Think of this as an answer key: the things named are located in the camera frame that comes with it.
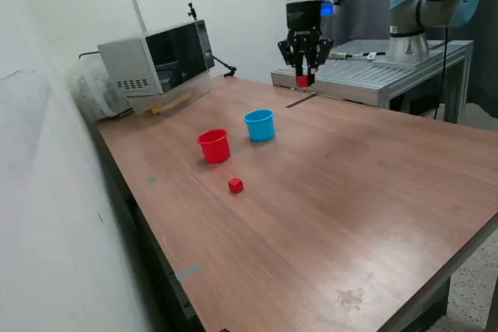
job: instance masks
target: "gray tape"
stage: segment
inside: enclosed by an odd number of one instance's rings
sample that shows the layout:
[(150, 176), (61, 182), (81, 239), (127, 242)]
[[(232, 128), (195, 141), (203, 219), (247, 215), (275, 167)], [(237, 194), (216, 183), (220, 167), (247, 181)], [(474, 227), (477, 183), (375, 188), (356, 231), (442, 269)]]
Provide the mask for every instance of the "gray tape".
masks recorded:
[(177, 277), (179, 282), (182, 282), (186, 277), (195, 274), (199, 270), (201, 270), (200, 264), (192, 264), (190, 267), (188, 267), (185, 270), (182, 270), (178, 274), (176, 274), (176, 277)]

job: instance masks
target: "white wall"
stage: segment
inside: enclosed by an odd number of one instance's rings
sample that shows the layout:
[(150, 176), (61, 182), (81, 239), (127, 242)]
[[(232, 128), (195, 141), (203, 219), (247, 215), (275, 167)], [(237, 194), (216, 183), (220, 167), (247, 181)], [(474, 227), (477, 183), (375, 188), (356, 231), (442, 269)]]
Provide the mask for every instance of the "white wall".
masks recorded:
[[(187, 3), (194, 2), (207, 22), (215, 55), (236, 65), (242, 78), (271, 82), (271, 70), (285, 66), (277, 48), (286, 37), (285, 0), (139, 1), (148, 30), (187, 21)], [(131, 0), (28, 2), (62, 69), (99, 43), (140, 31)]]
[(0, 331), (151, 331), (84, 123), (23, 0), (0, 9)]

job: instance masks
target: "gray curtain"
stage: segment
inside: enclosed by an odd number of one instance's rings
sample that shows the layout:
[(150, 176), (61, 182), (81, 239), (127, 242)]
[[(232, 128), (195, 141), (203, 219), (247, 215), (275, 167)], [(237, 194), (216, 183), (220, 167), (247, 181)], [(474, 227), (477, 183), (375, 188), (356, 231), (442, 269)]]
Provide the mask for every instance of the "gray curtain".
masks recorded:
[[(354, 39), (389, 38), (390, 0), (345, 0), (337, 16), (324, 30), (337, 44)], [(430, 30), (430, 39), (442, 40), (443, 30)], [(477, 103), (490, 115), (498, 117), (498, 84), (495, 84), (495, 43), (498, 42), (498, 0), (481, 0), (474, 19), (459, 29), (450, 30), (451, 40), (474, 40), (474, 56), (468, 101)], [(433, 95), (437, 85), (427, 85), (426, 94)]]

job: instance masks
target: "blue cup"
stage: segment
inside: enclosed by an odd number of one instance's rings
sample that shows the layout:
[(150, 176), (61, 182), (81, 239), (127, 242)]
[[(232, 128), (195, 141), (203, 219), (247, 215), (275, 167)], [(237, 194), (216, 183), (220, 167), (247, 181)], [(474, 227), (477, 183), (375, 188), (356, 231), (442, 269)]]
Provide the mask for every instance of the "blue cup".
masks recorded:
[(244, 121), (249, 131), (249, 138), (253, 142), (264, 142), (275, 137), (275, 125), (273, 124), (273, 110), (258, 109), (247, 113)]

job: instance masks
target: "blue light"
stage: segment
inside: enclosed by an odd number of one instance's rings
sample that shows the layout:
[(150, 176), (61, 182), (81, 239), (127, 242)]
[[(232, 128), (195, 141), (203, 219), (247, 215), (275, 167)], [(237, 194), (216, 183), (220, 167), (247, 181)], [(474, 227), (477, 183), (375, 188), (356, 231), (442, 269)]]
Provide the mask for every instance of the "blue light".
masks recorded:
[(321, 3), (321, 16), (330, 16), (334, 14), (334, 5), (330, 2)]

